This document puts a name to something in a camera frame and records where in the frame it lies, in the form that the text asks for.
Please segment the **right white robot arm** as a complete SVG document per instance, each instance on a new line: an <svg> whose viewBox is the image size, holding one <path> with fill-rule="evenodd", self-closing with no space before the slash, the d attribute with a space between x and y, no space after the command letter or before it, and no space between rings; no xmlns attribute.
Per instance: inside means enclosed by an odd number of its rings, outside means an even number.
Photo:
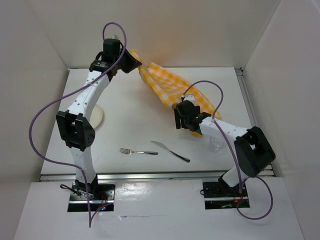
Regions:
<svg viewBox="0 0 320 240"><path fill-rule="evenodd" d="M200 135L216 137L221 135L231 149L234 167L219 178L218 190L223 196L230 196L248 178L255 178L276 158L263 131L257 127L239 127L201 112L199 106L184 100L174 109L176 128L188 129Z"/></svg>

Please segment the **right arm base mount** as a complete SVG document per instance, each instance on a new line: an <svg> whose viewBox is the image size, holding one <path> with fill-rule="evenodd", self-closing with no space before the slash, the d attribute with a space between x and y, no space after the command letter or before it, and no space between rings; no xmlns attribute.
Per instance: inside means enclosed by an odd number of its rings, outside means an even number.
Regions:
<svg viewBox="0 0 320 240"><path fill-rule="evenodd" d="M206 210L236 209L237 205L239 208L250 208L245 185L242 192L239 192L239 185L229 187L223 182L205 181L199 193L204 197Z"/></svg>

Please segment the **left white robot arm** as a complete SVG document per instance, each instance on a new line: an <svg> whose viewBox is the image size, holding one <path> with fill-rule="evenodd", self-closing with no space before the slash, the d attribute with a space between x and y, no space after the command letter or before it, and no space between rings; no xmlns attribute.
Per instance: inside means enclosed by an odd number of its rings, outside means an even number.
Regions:
<svg viewBox="0 0 320 240"><path fill-rule="evenodd" d="M119 39L107 38L103 50L91 63L84 89L65 111L58 111L56 122L61 139L76 165L75 186L88 200L99 193L98 176L93 167L91 146L96 132L90 124L92 112L102 92L119 70L128 74L141 66Z"/></svg>

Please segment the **yellow white checkered cloth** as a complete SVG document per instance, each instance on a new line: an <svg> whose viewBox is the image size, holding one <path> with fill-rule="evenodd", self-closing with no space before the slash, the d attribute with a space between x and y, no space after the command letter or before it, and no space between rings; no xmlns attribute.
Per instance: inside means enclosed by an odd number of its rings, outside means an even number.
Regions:
<svg viewBox="0 0 320 240"><path fill-rule="evenodd" d="M174 109L181 102L183 93L191 83L167 68L153 62L147 66L140 58L136 49L131 51L131 55L141 62L138 72L143 82L155 92L165 107ZM216 110L216 106L195 86L188 90L187 94L195 97L195 103L200 106L201 112L213 114L214 110Z"/></svg>

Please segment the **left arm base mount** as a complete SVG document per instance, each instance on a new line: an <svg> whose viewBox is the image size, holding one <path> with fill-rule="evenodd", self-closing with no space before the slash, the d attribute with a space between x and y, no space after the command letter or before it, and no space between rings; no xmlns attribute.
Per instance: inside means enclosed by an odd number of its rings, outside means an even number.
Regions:
<svg viewBox="0 0 320 240"><path fill-rule="evenodd" d="M67 211L70 213L87 212L89 199L90 210L92 212L113 212L115 201L114 184L101 184L95 193L89 192L88 195L85 190L77 189L75 183L72 186L61 184L59 186L63 190L70 192Z"/></svg>

